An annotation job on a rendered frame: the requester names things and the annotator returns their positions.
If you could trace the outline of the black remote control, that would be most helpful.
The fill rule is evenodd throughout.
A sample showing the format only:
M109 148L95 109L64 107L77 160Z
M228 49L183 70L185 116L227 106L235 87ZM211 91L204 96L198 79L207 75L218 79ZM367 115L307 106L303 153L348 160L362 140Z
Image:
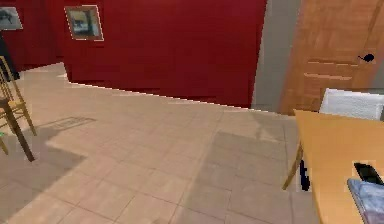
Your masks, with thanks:
M354 167L362 181L384 185L384 181L381 179L380 175L376 172L373 166L356 162Z

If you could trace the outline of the yellow wooden chair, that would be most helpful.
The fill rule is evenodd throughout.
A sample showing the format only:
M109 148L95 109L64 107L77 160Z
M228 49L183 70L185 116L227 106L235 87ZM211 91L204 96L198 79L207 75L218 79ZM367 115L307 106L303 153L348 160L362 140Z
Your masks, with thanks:
M0 56L0 98L2 97L9 100L9 105L12 109L14 117L16 118L16 121L20 118L25 118L30 130L32 131L32 134L36 136L37 132L28 112L26 102L15 81L13 72L11 71L4 56ZM5 126L8 126L11 132L15 134L5 117L4 110L0 108L0 128Z

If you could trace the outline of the framed picture with dark animal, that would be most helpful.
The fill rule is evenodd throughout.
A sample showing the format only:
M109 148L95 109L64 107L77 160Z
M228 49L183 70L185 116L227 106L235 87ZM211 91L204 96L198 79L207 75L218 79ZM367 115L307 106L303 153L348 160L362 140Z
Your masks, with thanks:
M97 5L65 6L64 11L73 40L104 40Z

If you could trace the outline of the white box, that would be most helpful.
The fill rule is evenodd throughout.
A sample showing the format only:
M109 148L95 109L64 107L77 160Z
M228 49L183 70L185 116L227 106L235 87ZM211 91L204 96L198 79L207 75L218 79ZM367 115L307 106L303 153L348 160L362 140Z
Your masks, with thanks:
M327 88L319 112L384 121L384 95Z

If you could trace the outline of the blue grey book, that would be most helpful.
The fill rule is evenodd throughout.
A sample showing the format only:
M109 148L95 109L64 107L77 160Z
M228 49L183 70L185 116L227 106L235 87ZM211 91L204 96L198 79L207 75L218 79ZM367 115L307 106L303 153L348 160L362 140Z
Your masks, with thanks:
M384 224L384 185L347 180L348 189L364 224Z

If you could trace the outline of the grey framed picture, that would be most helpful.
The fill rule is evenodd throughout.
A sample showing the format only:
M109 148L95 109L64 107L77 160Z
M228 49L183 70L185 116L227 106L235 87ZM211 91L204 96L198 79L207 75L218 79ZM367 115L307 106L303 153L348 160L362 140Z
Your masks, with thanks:
M15 7L0 7L0 30L21 30L19 14Z

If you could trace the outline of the brown wooden room door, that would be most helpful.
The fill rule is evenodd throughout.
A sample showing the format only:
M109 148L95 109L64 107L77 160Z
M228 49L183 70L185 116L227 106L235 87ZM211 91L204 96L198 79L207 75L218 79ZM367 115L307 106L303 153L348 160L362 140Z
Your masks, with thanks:
M383 61L384 0L302 0L279 112L317 111L327 88L366 89Z

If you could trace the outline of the light wooden table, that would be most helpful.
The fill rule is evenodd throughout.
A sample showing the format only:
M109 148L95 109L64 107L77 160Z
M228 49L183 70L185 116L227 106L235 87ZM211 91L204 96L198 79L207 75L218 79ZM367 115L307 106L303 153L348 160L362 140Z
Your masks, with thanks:
M347 180L357 176L356 162L372 165L384 179L384 122L302 110L294 114L299 143L282 188L304 161L319 223L364 224Z

